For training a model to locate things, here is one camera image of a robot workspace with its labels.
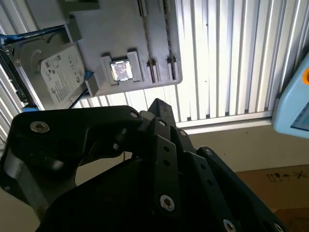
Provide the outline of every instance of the cardboard box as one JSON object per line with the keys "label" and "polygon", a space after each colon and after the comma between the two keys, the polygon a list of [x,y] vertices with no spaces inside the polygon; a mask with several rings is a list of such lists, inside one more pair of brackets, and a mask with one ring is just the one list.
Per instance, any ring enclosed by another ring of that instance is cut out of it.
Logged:
{"label": "cardboard box", "polygon": [[285,224],[289,232],[309,231],[309,208],[279,209],[276,216]]}
{"label": "cardboard box", "polygon": [[270,209],[309,207],[309,165],[236,174]]}

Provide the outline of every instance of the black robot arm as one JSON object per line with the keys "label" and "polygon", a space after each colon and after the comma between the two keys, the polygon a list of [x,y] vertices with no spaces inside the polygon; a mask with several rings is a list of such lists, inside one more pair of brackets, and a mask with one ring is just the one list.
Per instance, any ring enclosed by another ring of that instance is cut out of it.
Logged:
{"label": "black robot arm", "polygon": [[[132,158],[75,185],[76,170]],[[22,113],[0,161],[1,187],[30,205],[37,231],[118,229],[284,232],[284,225],[208,147],[195,150],[171,106]]]}

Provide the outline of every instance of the screw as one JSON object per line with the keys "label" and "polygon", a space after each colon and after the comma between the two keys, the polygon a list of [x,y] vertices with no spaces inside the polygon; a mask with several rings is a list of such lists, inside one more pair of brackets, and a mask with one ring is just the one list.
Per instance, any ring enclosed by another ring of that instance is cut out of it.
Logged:
{"label": "screw", "polygon": [[207,155],[212,156],[211,151],[209,151],[208,149],[206,149],[205,151],[206,151]]}
{"label": "screw", "polygon": [[172,200],[172,198],[170,198],[167,195],[162,195],[160,197],[160,205],[162,208],[164,208],[165,210],[169,212],[172,212],[175,209],[174,201]]}
{"label": "screw", "polygon": [[136,113],[134,113],[134,112],[131,112],[130,114],[131,114],[131,116],[134,117],[134,118],[138,118],[138,117],[139,117],[139,116],[138,116]]}
{"label": "screw", "polygon": [[183,130],[180,130],[180,134],[181,134],[182,136],[187,136],[186,132],[184,132]]}
{"label": "screw", "polygon": [[49,131],[49,126],[46,122],[35,121],[30,124],[30,129],[37,133],[46,133]]}
{"label": "screw", "polygon": [[9,56],[9,55],[12,54],[13,48],[12,48],[12,46],[7,45],[7,46],[4,48],[4,51],[5,51],[5,54],[7,54],[7,55]]}
{"label": "screw", "polygon": [[224,228],[226,229],[227,232],[236,232],[235,226],[229,220],[224,219],[223,224],[224,224]]}
{"label": "screw", "polygon": [[162,126],[166,126],[166,123],[162,120],[159,120],[159,123],[162,125]]}
{"label": "screw", "polygon": [[274,225],[279,232],[284,232],[280,225],[278,225],[277,223],[274,223]]}

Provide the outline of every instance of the metal wall panel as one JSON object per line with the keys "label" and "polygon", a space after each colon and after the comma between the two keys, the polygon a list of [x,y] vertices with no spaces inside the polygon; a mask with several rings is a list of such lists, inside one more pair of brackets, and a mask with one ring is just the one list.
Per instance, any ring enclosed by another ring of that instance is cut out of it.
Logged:
{"label": "metal wall panel", "polygon": [[[26,30],[27,14],[7,15],[17,2],[0,1],[0,32]],[[270,124],[277,97],[309,51],[309,0],[175,2],[183,82],[82,99],[75,108],[130,105],[140,111],[160,98],[189,133]],[[2,68],[0,80],[1,145],[22,104]]]}

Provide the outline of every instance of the hard drive label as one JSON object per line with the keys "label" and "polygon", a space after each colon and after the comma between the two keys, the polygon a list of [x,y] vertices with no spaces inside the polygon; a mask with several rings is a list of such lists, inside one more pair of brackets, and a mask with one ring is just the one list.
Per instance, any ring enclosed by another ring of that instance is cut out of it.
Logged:
{"label": "hard drive label", "polygon": [[84,82],[85,69],[77,48],[71,46],[41,63],[41,74],[55,105],[61,105]]}

